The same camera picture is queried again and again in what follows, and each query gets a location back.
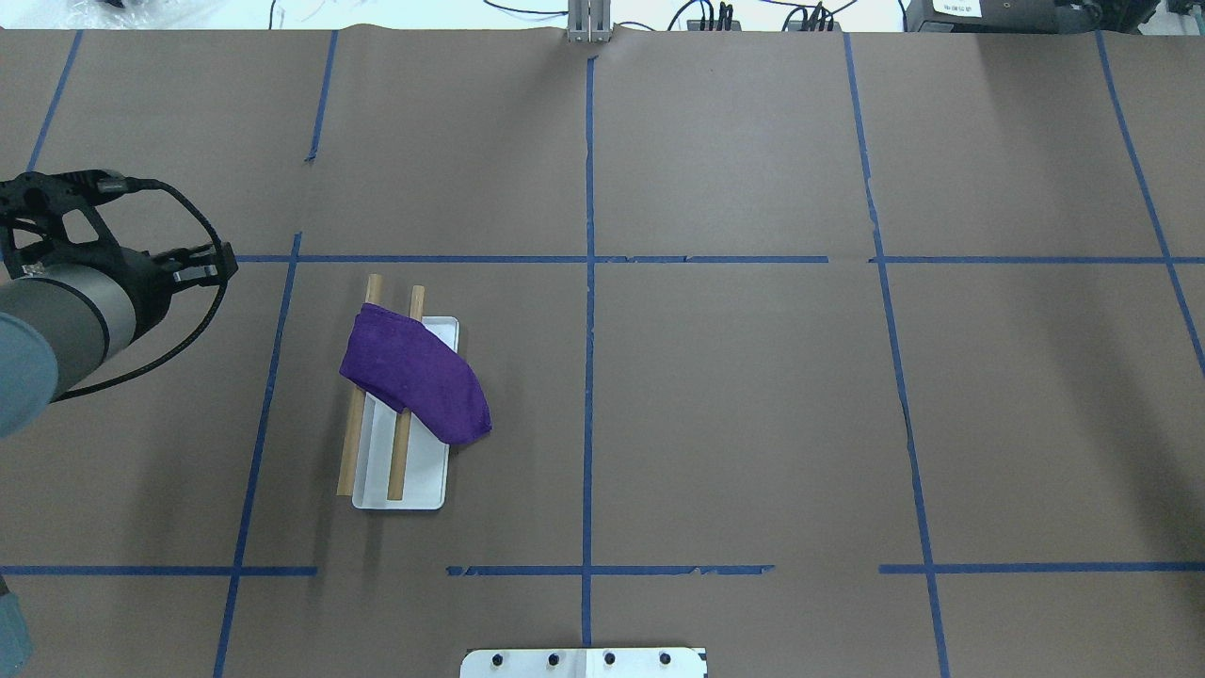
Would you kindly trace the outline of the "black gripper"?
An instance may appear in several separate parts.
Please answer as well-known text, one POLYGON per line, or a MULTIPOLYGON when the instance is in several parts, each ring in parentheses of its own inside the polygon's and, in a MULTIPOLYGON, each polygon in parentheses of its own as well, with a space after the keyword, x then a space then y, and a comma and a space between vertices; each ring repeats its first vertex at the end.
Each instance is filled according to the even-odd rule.
POLYGON ((167 316, 178 291, 192 285, 225 285, 237 267, 233 244, 198 244, 151 254, 99 244, 99 312, 108 344, 133 344, 167 316))

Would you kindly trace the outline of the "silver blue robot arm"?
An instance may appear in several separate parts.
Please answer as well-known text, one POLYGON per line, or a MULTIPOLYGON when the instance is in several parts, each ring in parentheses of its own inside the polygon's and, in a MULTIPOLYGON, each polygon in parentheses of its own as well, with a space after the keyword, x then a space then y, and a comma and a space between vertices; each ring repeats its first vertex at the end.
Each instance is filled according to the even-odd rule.
POLYGON ((222 296, 237 271, 229 243, 155 254, 81 244, 39 265, 2 282, 5 437, 74 397, 74 387, 158 326, 178 293, 214 287, 222 296))

